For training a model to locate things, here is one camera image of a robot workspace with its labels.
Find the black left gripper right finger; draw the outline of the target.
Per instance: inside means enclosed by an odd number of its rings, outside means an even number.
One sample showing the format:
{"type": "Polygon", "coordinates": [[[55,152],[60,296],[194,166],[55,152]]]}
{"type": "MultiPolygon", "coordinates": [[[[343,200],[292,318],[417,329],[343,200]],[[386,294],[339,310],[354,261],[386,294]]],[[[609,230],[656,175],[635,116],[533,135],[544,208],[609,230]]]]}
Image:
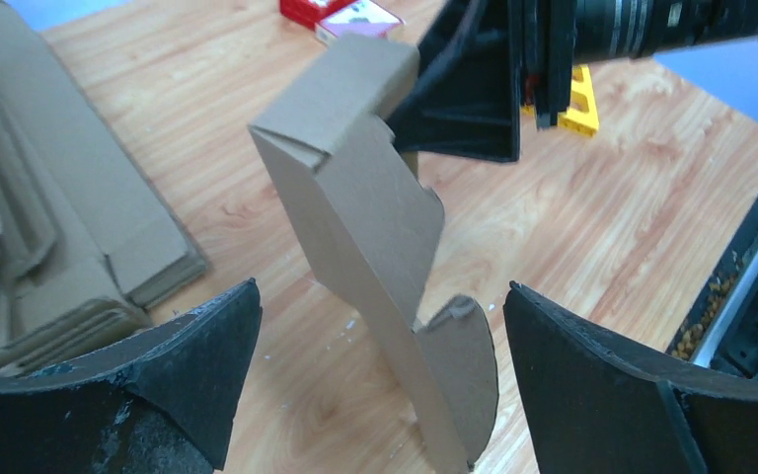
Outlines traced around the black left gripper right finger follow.
{"type": "Polygon", "coordinates": [[[505,328],[543,473],[758,473],[758,381],[683,361],[513,282],[505,328]]]}

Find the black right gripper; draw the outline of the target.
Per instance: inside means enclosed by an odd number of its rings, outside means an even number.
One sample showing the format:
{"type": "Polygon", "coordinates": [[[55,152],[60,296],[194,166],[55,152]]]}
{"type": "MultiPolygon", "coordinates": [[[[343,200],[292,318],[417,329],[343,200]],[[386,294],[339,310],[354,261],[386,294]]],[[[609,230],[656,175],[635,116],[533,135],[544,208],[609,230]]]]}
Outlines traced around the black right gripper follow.
{"type": "MultiPolygon", "coordinates": [[[[550,128],[570,102],[576,3],[521,7],[522,101],[550,128]]],[[[423,33],[412,90],[386,123],[400,152],[494,163],[519,158],[506,1],[447,1],[423,33]]]]}

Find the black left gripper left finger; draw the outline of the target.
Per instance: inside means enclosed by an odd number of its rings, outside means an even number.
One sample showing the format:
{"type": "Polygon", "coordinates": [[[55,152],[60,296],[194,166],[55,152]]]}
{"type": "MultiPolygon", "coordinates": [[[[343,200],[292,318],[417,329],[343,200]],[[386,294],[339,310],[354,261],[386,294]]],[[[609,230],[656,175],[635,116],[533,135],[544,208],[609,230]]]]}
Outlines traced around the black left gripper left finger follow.
{"type": "Polygon", "coordinates": [[[0,378],[0,473],[211,473],[263,311],[253,279],[100,350],[0,378]]]}

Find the brown cardboard box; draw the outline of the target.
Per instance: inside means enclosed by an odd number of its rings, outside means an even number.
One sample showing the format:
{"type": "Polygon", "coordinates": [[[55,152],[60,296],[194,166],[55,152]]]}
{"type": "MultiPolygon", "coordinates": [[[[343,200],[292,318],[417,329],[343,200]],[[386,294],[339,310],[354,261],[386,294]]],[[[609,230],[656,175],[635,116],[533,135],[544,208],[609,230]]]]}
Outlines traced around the brown cardboard box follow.
{"type": "Polygon", "coordinates": [[[359,312],[407,392],[433,468],[469,473],[493,432],[498,370],[473,297],[417,317],[445,212],[395,149],[386,118],[418,63],[413,45],[345,35],[249,132],[316,280],[359,312]]]}

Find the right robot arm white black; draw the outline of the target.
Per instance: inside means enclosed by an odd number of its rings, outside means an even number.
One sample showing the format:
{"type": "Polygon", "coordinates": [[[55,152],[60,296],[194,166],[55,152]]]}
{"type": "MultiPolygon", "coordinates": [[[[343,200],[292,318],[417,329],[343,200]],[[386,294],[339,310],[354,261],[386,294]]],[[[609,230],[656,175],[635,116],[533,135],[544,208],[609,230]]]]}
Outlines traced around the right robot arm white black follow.
{"type": "Polygon", "coordinates": [[[515,162],[521,110],[555,126],[575,66],[749,37],[758,39],[758,1],[448,1],[388,125],[401,152],[515,162]]]}

